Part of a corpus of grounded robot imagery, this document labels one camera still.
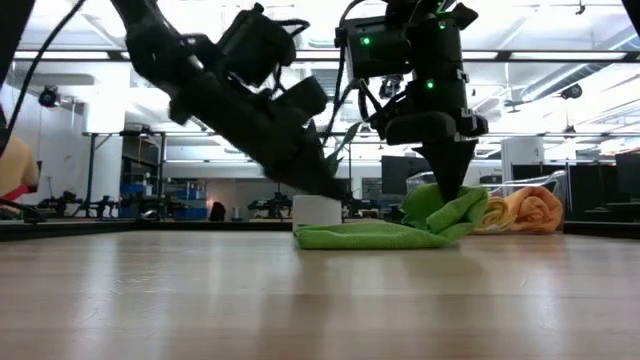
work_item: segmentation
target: wooden table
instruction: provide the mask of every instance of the wooden table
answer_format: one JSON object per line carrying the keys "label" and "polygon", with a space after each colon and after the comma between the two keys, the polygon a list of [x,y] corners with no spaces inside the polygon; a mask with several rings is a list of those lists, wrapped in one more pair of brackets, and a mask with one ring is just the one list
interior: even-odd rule
{"label": "wooden table", "polygon": [[286,233],[0,243],[2,359],[640,359],[640,243],[469,237],[312,252]]}

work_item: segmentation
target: green cloth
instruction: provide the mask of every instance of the green cloth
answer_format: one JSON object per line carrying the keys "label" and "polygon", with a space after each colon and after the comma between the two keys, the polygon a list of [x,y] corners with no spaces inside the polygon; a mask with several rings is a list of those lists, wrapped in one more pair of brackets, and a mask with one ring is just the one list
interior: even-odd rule
{"label": "green cloth", "polygon": [[445,203],[438,185],[422,185],[402,203],[406,215],[402,223],[408,226],[382,222],[303,226],[295,237],[307,250],[438,248],[471,232],[487,201],[486,190],[462,187],[457,199]]}

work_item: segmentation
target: black monitor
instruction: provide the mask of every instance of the black monitor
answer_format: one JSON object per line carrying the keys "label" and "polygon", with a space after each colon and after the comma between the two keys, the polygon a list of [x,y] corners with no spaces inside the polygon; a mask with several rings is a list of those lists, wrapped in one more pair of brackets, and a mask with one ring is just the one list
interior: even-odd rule
{"label": "black monitor", "polygon": [[483,184],[483,185],[502,184],[502,175],[481,176],[480,184]]}
{"label": "black monitor", "polygon": [[616,155],[616,169],[620,192],[640,198],[640,154]]}
{"label": "black monitor", "polygon": [[382,157],[382,193],[407,194],[407,178],[425,171],[431,171],[427,160],[418,157]]}

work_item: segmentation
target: wire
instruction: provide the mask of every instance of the wire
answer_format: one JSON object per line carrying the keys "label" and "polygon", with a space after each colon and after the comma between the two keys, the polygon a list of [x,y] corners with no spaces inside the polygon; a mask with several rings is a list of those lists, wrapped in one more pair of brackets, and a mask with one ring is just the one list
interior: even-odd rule
{"label": "wire", "polygon": [[142,167],[140,159],[142,159],[142,137],[138,138],[138,167]]}
{"label": "wire", "polygon": [[4,109],[0,104],[0,129],[7,127],[7,117],[4,115]]}
{"label": "wire", "polygon": [[[355,8],[360,3],[363,3],[364,1],[365,0],[353,0],[351,1],[351,3],[349,3],[349,5],[347,5],[346,9],[344,9],[344,12],[342,13],[342,16],[340,17],[340,22],[338,23],[339,28],[342,28],[344,26],[344,22],[347,20],[347,15],[349,15],[349,12],[351,12],[353,8]],[[329,127],[327,128],[327,133],[325,134],[324,141],[322,142],[323,145],[327,143],[327,140],[329,140],[329,134],[331,134],[331,129],[333,128],[335,116],[338,110],[340,109],[340,107],[342,107],[342,105],[346,101],[346,97],[340,96],[340,86],[342,85],[342,75],[344,74],[344,65],[347,60],[346,52],[347,52],[346,44],[344,42],[341,42],[340,59],[338,60],[338,76],[336,78],[335,91],[333,92],[333,115],[331,116],[331,121],[329,121]],[[348,90],[345,89],[346,94],[348,94],[355,85],[357,85],[357,80],[355,82],[352,81],[351,83],[349,83],[349,85],[347,85]]]}
{"label": "wire", "polygon": [[288,19],[288,20],[280,20],[280,21],[276,21],[276,24],[285,27],[285,26],[298,26],[297,29],[293,30],[291,32],[291,37],[294,38],[298,35],[300,35],[303,31],[307,30],[310,26],[311,23],[309,23],[306,20],[302,20],[302,19]]}
{"label": "wire", "polygon": [[[297,25],[298,28],[293,30],[291,34],[289,34],[292,39],[300,35],[303,31],[307,30],[311,26],[311,24],[308,21],[302,20],[302,19],[280,20],[280,21],[276,21],[276,24],[282,27]],[[276,67],[276,70],[273,73],[274,84],[273,84],[273,88],[271,89],[272,97],[273,95],[276,94],[278,90],[281,90],[282,92],[287,91],[287,89],[282,85],[281,78],[282,78],[282,65],[278,64],[278,66]]]}
{"label": "wire", "polygon": [[281,82],[281,78],[282,78],[282,65],[278,64],[278,66],[276,67],[276,71],[273,73],[274,83],[273,83],[273,88],[271,89],[271,97],[273,97],[278,90],[284,88]]}
{"label": "wire", "polygon": [[369,119],[369,109],[367,109],[367,95],[362,88],[358,89],[358,110],[362,121]]}
{"label": "wire", "polygon": [[42,57],[44,56],[45,51],[47,51],[47,49],[49,48],[53,40],[56,38],[56,36],[58,36],[58,33],[60,33],[62,28],[64,28],[65,25],[67,25],[67,23],[69,22],[69,20],[71,20],[71,18],[78,12],[78,10],[80,10],[80,8],[85,3],[85,1],[86,0],[78,0],[78,2],[73,6],[73,8],[71,8],[69,13],[67,13],[67,15],[65,15],[62,18],[62,20],[60,20],[58,25],[56,25],[53,31],[51,31],[47,39],[44,41],[44,43],[40,47],[40,50],[38,50],[38,54],[33,59],[33,62],[29,67],[29,71],[27,71],[27,74],[24,78],[24,82],[22,83],[22,89],[20,90],[20,95],[18,96],[18,102],[16,103],[16,106],[13,109],[13,114],[11,115],[11,120],[9,121],[9,135],[11,135],[11,133],[13,132],[13,128],[16,125],[16,121],[18,120],[18,114],[20,113],[20,108],[22,107],[24,98],[27,95],[27,90],[29,90],[29,83],[31,82],[31,79],[35,74],[38,63],[40,63],[40,60],[42,60]]}
{"label": "wire", "polygon": [[400,91],[399,93],[393,95],[393,97],[391,99],[389,99],[389,101],[387,102],[387,105],[395,104],[396,102],[398,102],[398,100],[400,100],[401,98],[405,97],[406,94],[407,94],[407,92],[403,90],[403,91]]}
{"label": "wire", "polygon": [[413,17],[416,16],[416,11],[418,11],[418,8],[420,7],[421,3],[422,3],[422,0],[418,0],[418,2],[416,3],[416,6],[413,8],[413,12],[411,13],[411,17],[409,18],[409,23],[411,23],[411,21],[413,20]]}
{"label": "wire", "polygon": [[342,96],[340,97],[340,100],[336,103],[335,99],[334,99],[334,103],[336,103],[336,105],[334,105],[333,107],[333,113],[331,114],[331,120],[329,120],[329,125],[327,126],[327,130],[324,134],[324,140],[322,141],[322,146],[326,146],[327,145],[327,140],[329,140],[329,136],[331,136],[331,130],[333,129],[333,123],[336,120],[336,116],[338,115],[338,110],[340,110],[340,108],[342,107],[342,105],[344,105],[344,103],[347,101],[347,96],[349,96],[349,93],[351,92],[351,90],[353,90],[353,88],[358,84],[359,80],[352,80],[349,85],[347,85],[347,87],[344,89],[344,93],[342,94]]}
{"label": "wire", "polygon": [[373,94],[369,90],[368,85],[369,82],[364,79],[360,79],[360,81],[358,82],[358,88],[365,94],[369,101],[371,101],[371,104],[373,104],[373,107],[376,109],[376,111],[382,111],[382,105],[378,100],[376,100],[376,97],[373,96]]}

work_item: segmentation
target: pillar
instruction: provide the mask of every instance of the pillar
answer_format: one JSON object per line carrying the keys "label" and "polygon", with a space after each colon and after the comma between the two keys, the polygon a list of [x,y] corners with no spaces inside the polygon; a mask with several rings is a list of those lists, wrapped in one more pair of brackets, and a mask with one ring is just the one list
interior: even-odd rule
{"label": "pillar", "polygon": [[502,140],[502,181],[513,180],[512,165],[535,165],[544,161],[544,138],[512,137]]}
{"label": "pillar", "polygon": [[[129,82],[128,67],[112,68],[108,78],[100,79],[85,107],[86,132],[112,133],[124,130],[129,105]],[[113,200],[119,198],[122,143],[120,136],[100,136],[96,139],[91,201],[98,201],[105,195]]]}
{"label": "pillar", "polygon": [[362,200],[362,177],[353,176],[351,178],[351,191],[354,199]]}

